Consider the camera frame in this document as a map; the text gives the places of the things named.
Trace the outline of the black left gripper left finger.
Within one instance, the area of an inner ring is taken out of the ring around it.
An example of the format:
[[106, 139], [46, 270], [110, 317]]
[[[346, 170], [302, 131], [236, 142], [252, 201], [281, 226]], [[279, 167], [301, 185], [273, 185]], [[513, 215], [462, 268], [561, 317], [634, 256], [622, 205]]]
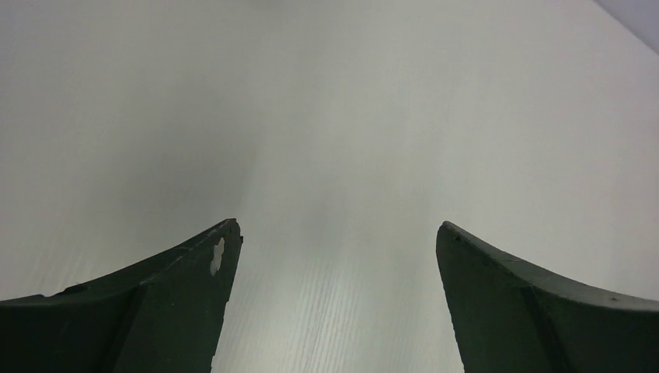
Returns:
[[229, 218], [55, 295], [1, 303], [3, 372], [209, 372], [242, 248]]

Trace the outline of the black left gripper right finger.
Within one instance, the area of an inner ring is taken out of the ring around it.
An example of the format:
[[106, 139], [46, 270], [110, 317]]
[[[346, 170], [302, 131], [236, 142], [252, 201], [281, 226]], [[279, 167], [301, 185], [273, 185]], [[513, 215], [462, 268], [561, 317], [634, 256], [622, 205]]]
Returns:
[[467, 372], [656, 372], [658, 303], [572, 280], [451, 223], [436, 255]]

